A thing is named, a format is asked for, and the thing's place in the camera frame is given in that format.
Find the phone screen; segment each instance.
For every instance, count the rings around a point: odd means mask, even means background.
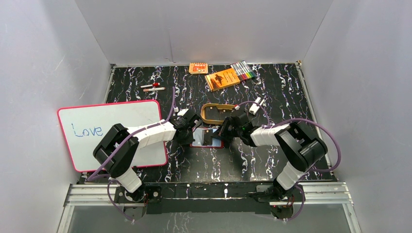
[[[223,142],[219,139],[213,138],[213,132],[217,129],[211,128],[197,128],[193,132],[194,142],[191,147],[206,147],[206,148],[222,148]]]

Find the box of colored pencils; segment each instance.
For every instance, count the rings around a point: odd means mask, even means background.
[[[257,76],[245,61],[233,63],[230,65],[230,67],[235,70],[237,76],[239,77],[239,80],[241,81],[248,80]]]

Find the black marble pattern surface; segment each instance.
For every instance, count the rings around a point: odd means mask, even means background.
[[[204,75],[189,74],[189,66],[115,67],[106,102],[157,100],[165,118],[176,96],[179,109],[192,108],[200,114],[206,103],[239,104],[257,97],[266,99],[271,123],[301,117],[311,119],[311,112],[295,64],[250,65],[258,75],[215,92],[210,92]],[[230,68],[209,66],[209,73]],[[160,83],[166,90],[143,92],[141,85]],[[263,111],[252,120],[254,125],[267,124]],[[247,182],[271,181],[287,163],[279,147],[252,148],[235,139],[223,149],[191,148],[166,144],[168,163],[164,166],[136,169],[144,182]],[[323,158],[317,168],[327,168]],[[329,173],[312,172],[307,180],[331,180]]]

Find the white wall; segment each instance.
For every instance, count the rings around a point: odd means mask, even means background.
[[[73,0],[1,2],[0,232],[56,231],[79,176],[56,111],[102,102],[109,71]]]
[[[335,0],[303,60],[317,117],[342,147],[337,176],[367,233],[412,228],[411,22],[409,0]]]
[[[76,0],[111,64],[294,62],[332,0]]]

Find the marker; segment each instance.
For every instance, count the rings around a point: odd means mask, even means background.
[[[151,88],[151,89],[144,89],[144,92],[148,92],[148,91],[162,91],[165,90],[165,87],[159,87],[159,88]]]
[[[249,79],[249,77],[244,73],[243,69],[239,66],[238,63],[235,63],[234,66],[236,66],[238,68],[238,70],[241,73],[241,76],[244,80]]]
[[[230,67],[232,67],[232,69],[234,69],[234,70],[235,70],[235,72],[236,72],[236,74],[237,74],[238,76],[242,77],[242,73],[239,71],[239,69],[238,69],[238,68],[236,68],[233,64],[232,64],[232,65],[230,65]]]
[[[249,69],[249,71],[253,74],[253,77],[257,77],[257,75],[253,72],[253,70],[250,68],[250,66],[247,65],[247,63],[243,60],[242,63]]]
[[[248,65],[244,65],[242,62],[240,62],[240,65],[243,67],[243,69],[245,70],[245,72],[247,73],[247,75],[248,75],[248,77],[249,78],[252,78],[252,77],[254,77],[254,75],[253,75],[253,73],[251,73],[249,70],[249,68],[248,68]]]
[[[140,86],[140,88],[146,88],[146,87],[156,87],[156,86],[160,86],[160,83],[154,83],[154,84],[149,84],[149,85],[144,85],[144,86]]]
[[[239,66],[242,68],[243,72],[245,73],[245,75],[247,76],[248,79],[250,79],[252,77],[252,75],[249,74],[249,72],[247,71],[247,69],[245,67],[243,67],[242,63],[239,63]]]

